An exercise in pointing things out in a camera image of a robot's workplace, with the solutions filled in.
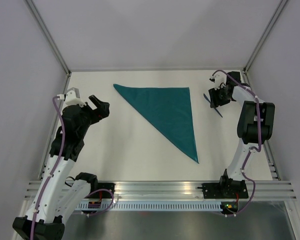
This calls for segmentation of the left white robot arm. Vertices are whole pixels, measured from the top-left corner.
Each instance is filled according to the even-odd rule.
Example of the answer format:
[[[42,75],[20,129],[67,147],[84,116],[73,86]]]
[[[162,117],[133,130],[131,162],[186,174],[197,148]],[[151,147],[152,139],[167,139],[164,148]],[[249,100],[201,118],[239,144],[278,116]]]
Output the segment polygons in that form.
[[[65,195],[61,191],[84,147],[91,125],[107,118],[110,104],[89,96],[91,108],[74,90],[53,97],[52,103],[60,120],[52,141],[49,158],[39,189],[25,215],[16,217],[12,228],[24,240],[60,240],[66,223],[79,203],[99,193],[98,178],[79,173]]]

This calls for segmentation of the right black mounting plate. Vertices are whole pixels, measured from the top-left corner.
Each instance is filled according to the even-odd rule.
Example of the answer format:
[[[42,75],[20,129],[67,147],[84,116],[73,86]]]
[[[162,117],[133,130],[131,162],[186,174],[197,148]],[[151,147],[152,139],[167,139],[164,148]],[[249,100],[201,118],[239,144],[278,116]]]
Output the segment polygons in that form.
[[[199,189],[203,192],[204,199],[248,199],[247,185],[244,181],[238,184],[203,183]]]

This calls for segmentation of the right aluminium frame post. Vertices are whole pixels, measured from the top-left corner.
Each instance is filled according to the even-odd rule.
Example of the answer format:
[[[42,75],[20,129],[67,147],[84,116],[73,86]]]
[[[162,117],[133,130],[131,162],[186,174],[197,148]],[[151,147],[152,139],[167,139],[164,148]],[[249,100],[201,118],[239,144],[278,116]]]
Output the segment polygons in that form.
[[[247,73],[249,69],[252,67],[255,59],[257,58],[259,52],[261,51],[263,45],[267,41],[268,37],[270,36],[272,30],[274,29],[276,23],[278,22],[279,18],[281,17],[282,13],[284,12],[289,0],[280,0],[277,7],[275,8],[270,20],[268,21],[264,31],[261,34],[256,46],[254,47],[250,57],[248,58],[245,66],[243,67],[243,72]]]

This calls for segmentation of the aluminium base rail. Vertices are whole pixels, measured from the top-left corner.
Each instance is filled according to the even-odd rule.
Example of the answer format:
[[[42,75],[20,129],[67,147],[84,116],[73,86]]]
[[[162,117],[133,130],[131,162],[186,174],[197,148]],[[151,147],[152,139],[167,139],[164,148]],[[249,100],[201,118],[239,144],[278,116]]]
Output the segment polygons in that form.
[[[123,201],[195,201],[215,200],[207,184],[217,181],[113,181],[115,198]],[[297,196],[289,181],[257,180],[246,182],[246,190],[253,201],[296,201]]]

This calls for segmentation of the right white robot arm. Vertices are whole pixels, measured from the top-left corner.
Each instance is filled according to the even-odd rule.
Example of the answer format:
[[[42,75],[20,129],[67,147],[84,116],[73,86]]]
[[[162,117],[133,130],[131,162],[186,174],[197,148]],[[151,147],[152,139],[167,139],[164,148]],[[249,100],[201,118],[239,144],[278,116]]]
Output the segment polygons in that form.
[[[209,78],[214,87],[209,89],[210,107],[217,109],[237,102],[241,112],[237,124],[238,146],[229,166],[217,183],[202,184],[204,199],[248,199],[246,182],[254,182],[246,175],[246,168],[256,153],[261,152],[274,128],[275,105],[260,99],[238,71],[216,70]]]

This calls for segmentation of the teal cloth napkin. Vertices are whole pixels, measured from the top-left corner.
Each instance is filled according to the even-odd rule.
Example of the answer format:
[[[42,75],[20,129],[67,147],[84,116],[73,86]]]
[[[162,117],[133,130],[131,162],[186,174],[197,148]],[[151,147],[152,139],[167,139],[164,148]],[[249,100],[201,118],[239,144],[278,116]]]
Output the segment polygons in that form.
[[[199,163],[188,87],[113,87],[176,148]]]

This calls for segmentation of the aluminium frame post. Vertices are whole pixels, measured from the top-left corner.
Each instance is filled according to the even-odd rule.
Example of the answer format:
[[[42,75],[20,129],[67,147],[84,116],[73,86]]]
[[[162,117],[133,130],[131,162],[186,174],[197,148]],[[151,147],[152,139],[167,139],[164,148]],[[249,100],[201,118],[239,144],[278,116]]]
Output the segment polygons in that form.
[[[69,69],[66,61],[64,60],[56,42],[53,39],[44,19],[42,18],[35,2],[33,0],[24,0],[25,5],[27,6],[29,12],[33,16],[35,22],[37,23],[40,31],[42,32],[45,40],[47,41],[52,53],[54,54],[56,60],[58,61],[59,65],[65,72],[65,74],[69,77],[71,74],[71,70]]]
[[[268,21],[264,31],[261,34],[256,46],[254,47],[250,57],[248,58],[245,66],[243,67],[243,72],[247,73],[249,69],[252,67],[255,59],[257,58],[259,52],[261,51],[263,45],[267,41],[268,37],[270,36],[272,30],[274,29],[276,23],[278,22],[279,18],[281,17],[282,13],[284,12],[289,0],[280,0],[277,7],[275,8],[270,20]]]

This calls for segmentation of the left aluminium frame post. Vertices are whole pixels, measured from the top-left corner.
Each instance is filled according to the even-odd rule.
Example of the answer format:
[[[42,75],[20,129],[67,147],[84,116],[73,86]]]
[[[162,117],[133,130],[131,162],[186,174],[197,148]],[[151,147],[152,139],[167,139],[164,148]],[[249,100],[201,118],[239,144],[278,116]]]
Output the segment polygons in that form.
[[[66,61],[64,60],[56,42],[53,39],[44,19],[42,18],[35,2],[33,0],[24,0],[25,5],[27,6],[29,12],[33,16],[35,22],[37,23],[40,31],[42,32],[45,40],[47,41],[52,53],[54,54],[56,60],[58,61],[59,65],[65,72],[65,74],[69,77],[71,74],[71,70],[69,69]]]

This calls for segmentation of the blue plastic utensil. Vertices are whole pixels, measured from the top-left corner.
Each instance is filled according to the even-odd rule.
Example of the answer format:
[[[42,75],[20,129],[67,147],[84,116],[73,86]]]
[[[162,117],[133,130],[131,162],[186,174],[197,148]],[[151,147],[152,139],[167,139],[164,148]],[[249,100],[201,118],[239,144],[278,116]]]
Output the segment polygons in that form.
[[[203,97],[205,98],[206,101],[208,101],[209,104],[211,104],[211,101],[210,101],[209,97],[208,97],[205,93],[203,94]],[[221,114],[215,107],[213,107],[213,109],[217,112],[217,114],[218,114],[221,118],[223,118],[222,114]]]

